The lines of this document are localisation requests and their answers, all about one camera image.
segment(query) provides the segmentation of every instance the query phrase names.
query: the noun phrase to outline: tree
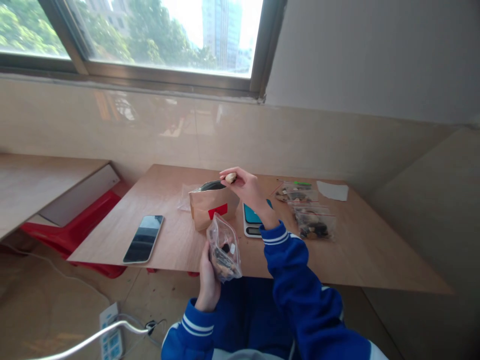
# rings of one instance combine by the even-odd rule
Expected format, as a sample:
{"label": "tree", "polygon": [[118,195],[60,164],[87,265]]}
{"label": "tree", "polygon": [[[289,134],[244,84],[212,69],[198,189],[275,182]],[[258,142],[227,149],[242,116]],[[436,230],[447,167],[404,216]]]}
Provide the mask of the tree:
{"label": "tree", "polygon": [[0,46],[10,51],[67,56],[37,0],[0,1]]}
{"label": "tree", "polygon": [[90,13],[87,4],[74,0],[74,6],[87,30],[87,42],[93,45],[94,56],[102,60],[132,63],[127,40],[105,18]]}
{"label": "tree", "polygon": [[193,49],[186,31],[160,0],[130,0],[129,48],[136,63],[215,69],[208,47]]}
{"label": "tree", "polygon": [[[208,47],[193,48],[187,32],[160,0],[130,0],[129,36],[123,36],[85,0],[68,2],[93,59],[214,70]],[[0,0],[0,47],[68,56],[38,0]]]}

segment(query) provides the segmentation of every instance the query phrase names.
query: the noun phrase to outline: wooden table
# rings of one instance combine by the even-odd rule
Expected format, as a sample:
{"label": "wooden table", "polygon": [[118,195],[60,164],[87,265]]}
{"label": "wooden table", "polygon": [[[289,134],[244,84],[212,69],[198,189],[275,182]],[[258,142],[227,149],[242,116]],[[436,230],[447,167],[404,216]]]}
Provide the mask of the wooden table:
{"label": "wooden table", "polygon": [[108,163],[0,154],[0,239]]}
{"label": "wooden table", "polygon": [[[199,270],[206,232],[197,232],[189,212],[177,209],[182,184],[216,180],[213,170],[152,165],[116,207],[68,258],[69,261],[121,265],[132,238],[145,215],[165,216],[160,235],[144,268],[179,271]],[[308,178],[281,177],[316,184]],[[288,205],[270,195],[279,186],[276,176],[258,176],[265,197],[288,230],[298,234]],[[344,184],[342,181],[329,181]],[[370,206],[352,189],[348,201],[335,201],[319,194],[319,201],[337,216],[335,242],[305,240],[308,266],[327,284],[451,293],[451,288]],[[243,231],[242,207],[230,221],[239,238],[244,276],[271,277],[261,239]]]}

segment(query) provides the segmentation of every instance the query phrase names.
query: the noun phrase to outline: paper bag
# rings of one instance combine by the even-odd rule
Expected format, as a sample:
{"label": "paper bag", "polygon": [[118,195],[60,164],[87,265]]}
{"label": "paper bag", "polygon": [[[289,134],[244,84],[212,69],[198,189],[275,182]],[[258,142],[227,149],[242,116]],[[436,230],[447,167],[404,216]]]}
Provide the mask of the paper bag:
{"label": "paper bag", "polygon": [[208,228],[215,213],[225,220],[234,218],[240,202],[239,197],[220,180],[207,182],[189,195],[191,218],[197,231]]}

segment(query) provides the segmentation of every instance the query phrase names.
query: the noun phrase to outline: ziplock bag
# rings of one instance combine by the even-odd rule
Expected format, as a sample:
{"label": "ziplock bag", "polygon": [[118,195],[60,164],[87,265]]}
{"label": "ziplock bag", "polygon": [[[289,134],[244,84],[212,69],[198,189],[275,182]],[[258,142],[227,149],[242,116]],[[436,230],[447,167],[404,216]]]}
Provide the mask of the ziplock bag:
{"label": "ziplock bag", "polygon": [[299,190],[312,190],[312,185],[296,184],[291,181],[284,181],[281,186],[278,187],[278,190],[275,192],[275,198],[277,200],[286,202],[289,199],[289,197],[287,196],[288,192]]}
{"label": "ziplock bag", "polygon": [[288,207],[292,215],[295,215],[295,210],[301,213],[313,214],[330,214],[330,209],[326,205],[320,205],[318,202],[294,202],[287,201]]}
{"label": "ziplock bag", "polygon": [[317,190],[292,190],[285,194],[289,202],[295,203],[311,203],[319,200],[319,192]]}
{"label": "ziplock bag", "polygon": [[180,211],[191,212],[190,208],[190,192],[198,189],[201,185],[181,185],[181,195],[178,199],[176,208]]}
{"label": "ziplock bag", "polygon": [[237,234],[218,213],[206,230],[210,243],[210,261],[215,275],[222,283],[242,277]]}
{"label": "ziplock bag", "polygon": [[337,224],[335,215],[317,213],[302,207],[295,207],[294,212],[302,239],[334,239]]}

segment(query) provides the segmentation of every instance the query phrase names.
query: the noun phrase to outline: red chair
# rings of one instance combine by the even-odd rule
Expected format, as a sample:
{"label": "red chair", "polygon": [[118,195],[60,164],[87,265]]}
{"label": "red chair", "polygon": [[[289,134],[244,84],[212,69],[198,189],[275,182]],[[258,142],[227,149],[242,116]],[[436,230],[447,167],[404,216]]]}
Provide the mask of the red chair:
{"label": "red chair", "polygon": [[[66,260],[120,199],[114,192],[107,191],[64,227],[26,222],[20,228],[31,237],[56,250]],[[119,277],[127,268],[119,265],[76,261],[70,261],[70,264],[95,270],[110,279]]]}

